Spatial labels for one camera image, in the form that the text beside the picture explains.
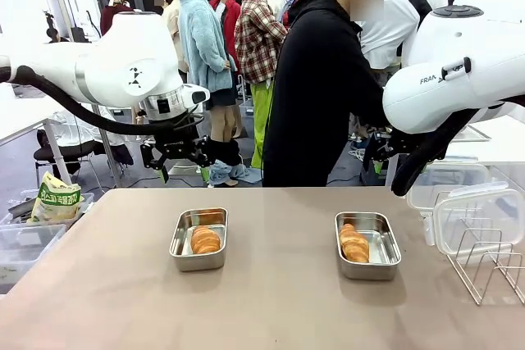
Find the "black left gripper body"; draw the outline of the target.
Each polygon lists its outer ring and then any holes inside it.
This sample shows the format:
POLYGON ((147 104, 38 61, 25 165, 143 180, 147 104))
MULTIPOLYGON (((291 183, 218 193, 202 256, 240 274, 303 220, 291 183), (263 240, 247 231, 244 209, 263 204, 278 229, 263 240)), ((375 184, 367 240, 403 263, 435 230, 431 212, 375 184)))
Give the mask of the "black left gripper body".
POLYGON ((164 160, 189 159, 198 156, 198 149, 192 139, 174 139, 166 136, 155 136, 155 148, 164 160))

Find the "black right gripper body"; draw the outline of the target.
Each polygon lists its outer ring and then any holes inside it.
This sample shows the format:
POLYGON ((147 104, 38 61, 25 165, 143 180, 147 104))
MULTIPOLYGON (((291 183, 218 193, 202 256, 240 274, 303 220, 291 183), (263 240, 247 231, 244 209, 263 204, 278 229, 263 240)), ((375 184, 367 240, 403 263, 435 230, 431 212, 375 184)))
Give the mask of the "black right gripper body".
POLYGON ((370 135, 370 143, 384 143, 384 158, 390 158, 396 154, 411 153, 415 149, 415 136, 399 130, 378 130, 370 135))

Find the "steel rectangular container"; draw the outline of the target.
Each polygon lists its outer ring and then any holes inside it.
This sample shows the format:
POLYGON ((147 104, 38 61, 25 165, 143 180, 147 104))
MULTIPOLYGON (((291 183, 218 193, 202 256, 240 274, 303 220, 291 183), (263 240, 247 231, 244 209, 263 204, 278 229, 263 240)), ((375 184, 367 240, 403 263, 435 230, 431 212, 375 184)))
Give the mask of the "steel rectangular container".
POLYGON ((392 280, 401 262, 401 253, 393 230, 385 216, 376 212, 340 212, 335 218, 336 245, 340 270, 352 280, 392 280), (369 263, 351 262, 340 249, 339 232, 351 224, 369 243, 369 263))
POLYGON ((226 261, 228 211, 222 207, 184 211, 180 214, 171 239, 169 252, 175 258, 181 272, 215 270, 226 261), (216 231, 221 239, 221 249, 207 254, 193 254, 190 246, 192 232, 197 226, 207 226, 216 231))

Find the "golden croissant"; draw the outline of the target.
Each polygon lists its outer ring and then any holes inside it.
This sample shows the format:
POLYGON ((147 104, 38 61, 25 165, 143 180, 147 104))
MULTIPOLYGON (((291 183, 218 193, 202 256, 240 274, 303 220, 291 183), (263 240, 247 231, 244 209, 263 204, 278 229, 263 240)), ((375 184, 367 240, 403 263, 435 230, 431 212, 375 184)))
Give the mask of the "golden croissant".
POLYGON ((200 225, 192 232, 190 246, 193 254, 214 253, 221 249, 221 239, 216 231, 200 225))
POLYGON ((339 232, 340 249, 346 260, 369 263, 369 243, 353 225, 344 224, 339 232))

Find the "lowered blue jeans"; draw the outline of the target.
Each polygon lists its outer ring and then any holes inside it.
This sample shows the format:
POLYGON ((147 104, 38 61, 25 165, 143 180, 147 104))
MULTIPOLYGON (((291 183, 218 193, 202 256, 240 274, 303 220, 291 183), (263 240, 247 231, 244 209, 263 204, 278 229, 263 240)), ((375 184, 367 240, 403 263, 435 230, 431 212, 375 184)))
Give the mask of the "lowered blue jeans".
POLYGON ((208 152, 212 155, 208 183, 212 187, 233 186, 237 179, 247 175, 236 140, 218 142, 210 139, 208 147, 208 152))

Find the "clear plastic storage container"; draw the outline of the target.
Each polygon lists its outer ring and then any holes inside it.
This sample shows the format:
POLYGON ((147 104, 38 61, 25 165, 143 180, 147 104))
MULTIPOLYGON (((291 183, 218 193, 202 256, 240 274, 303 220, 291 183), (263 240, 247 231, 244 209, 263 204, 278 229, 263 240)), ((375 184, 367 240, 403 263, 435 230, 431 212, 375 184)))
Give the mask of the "clear plastic storage container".
POLYGON ((481 164, 450 161, 433 163, 426 166, 416 178, 406 200, 412 209, 432 211, 452 190, 490 181, 490 171, 481 164))

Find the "clear plastic clip lid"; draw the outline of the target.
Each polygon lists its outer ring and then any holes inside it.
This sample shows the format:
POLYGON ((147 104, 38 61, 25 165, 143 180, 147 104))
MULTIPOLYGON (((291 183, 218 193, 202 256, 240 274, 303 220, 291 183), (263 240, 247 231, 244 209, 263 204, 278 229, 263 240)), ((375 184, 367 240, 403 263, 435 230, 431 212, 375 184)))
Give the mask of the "clear plastic clip lid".
POLYGON ((434 231, 434 220, 432 211, 420 211, 419 212, 423 227, 423 234, 425 242, 428 246, 436 245, 436 236, 434 231))

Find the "yellow green snack bag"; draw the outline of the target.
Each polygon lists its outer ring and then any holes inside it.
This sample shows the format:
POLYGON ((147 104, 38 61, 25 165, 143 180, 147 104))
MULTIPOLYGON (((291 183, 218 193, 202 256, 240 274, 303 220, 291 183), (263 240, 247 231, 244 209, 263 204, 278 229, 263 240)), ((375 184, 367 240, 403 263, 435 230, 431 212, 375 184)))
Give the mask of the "yellow green snack bag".
POLYGON ((83 201, 78 184, 66 184, 46 172, 27 221, 44 223, 74 219, 83 201))

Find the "mannequin in blue fleece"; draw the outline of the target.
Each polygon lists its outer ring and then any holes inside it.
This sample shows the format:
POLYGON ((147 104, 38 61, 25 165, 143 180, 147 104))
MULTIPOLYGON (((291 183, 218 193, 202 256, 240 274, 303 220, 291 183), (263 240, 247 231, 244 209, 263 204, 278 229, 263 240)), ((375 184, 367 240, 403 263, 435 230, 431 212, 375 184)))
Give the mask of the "mannequin in blue fleece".
POLYGON ((221 22, 208 0, 180 0, 179 31, 190 81, 210 93, 211 139, 228 143, 235 125, 232 62, 221 22))

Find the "mannequin in white shirt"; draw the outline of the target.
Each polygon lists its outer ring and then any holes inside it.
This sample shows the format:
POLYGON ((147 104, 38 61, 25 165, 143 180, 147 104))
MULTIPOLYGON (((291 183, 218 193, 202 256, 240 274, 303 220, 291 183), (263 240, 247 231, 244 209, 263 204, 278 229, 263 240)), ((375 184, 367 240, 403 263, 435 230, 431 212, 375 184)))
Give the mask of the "mannequin in white shirt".
POLYGON ((414 37, 420 21, 409 0, 384 0, 383 6, 379 19, 357 22, 362 53, 373 70, 396 63, 398 48, 414 37))

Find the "mannequin in cream jacket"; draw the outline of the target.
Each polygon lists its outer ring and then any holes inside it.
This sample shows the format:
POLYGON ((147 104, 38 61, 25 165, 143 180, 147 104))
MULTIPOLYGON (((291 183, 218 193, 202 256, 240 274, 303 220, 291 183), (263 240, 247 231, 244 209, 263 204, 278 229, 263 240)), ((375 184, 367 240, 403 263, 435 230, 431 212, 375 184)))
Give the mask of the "mannequin in cream jacket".
POLYGON ((184 49, 182 48, 180 41, 180 31, 178 20, 180 16, 180 0, 171 0, 171 2, 164 8, 162 13, 162 19, 167 25, 170 32, 172 42, 176 49, 177 65, 179 72, 182 75, 186 75, 189 68, 185 60, 184 49))

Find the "mannequin in plaid shirt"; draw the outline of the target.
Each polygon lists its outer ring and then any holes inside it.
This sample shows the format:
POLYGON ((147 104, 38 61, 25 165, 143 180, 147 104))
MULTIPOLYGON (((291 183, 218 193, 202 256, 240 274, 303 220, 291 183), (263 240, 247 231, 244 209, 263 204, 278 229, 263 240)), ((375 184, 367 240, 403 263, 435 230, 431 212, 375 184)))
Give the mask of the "mannequin in plaid shirt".
POLYGON ((253 100, 253 168, 263 168, 263 143, 270 112, 278 52, 286 29, 267 0, 242 0, 235 24, 235 50, 240 73, 250 85, 253 100))

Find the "mannequin in red jacket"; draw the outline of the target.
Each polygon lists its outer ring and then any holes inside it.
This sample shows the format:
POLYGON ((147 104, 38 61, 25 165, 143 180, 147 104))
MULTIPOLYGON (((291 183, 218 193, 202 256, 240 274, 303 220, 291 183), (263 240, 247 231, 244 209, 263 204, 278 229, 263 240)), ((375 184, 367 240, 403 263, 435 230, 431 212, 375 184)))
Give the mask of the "mannequin in red jacket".
MULTIPOLYGON (((209 2, 221 22, 227 51, 233 57, 235 65, 240 67, 235 51, 234 36, 235 25, 240 15, 240 4, 236 0, 210 0, 209 2)), ((238 139, 241 137, 244 127, 240 108, 237 103, 233 107, 233 117, 234 127, 232 137, 238 139)))

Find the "mannequin in dark red sweater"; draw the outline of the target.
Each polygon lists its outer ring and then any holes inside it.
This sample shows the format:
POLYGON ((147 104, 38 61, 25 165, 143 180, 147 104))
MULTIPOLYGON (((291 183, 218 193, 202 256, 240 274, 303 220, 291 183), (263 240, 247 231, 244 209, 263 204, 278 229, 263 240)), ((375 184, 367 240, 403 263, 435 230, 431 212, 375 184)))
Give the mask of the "mannequin in dark red sweater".
POLYGON ((121 12, 133 11, 130 4, 126 0, 109 0, 108 4, 103 8, 100 20, 101 35, 104 36, 111 27, 113 18, 116 14, 121 12))

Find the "clear plastic storage bin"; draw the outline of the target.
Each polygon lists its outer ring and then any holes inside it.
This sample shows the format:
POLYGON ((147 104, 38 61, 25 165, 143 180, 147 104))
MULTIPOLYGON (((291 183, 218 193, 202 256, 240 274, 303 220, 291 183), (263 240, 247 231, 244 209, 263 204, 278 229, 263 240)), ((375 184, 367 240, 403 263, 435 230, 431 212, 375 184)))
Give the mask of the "clear plastic storage bin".
POLYGON ((66 225, 0 228, 0 293, 9 291, 66 232, 66 225))

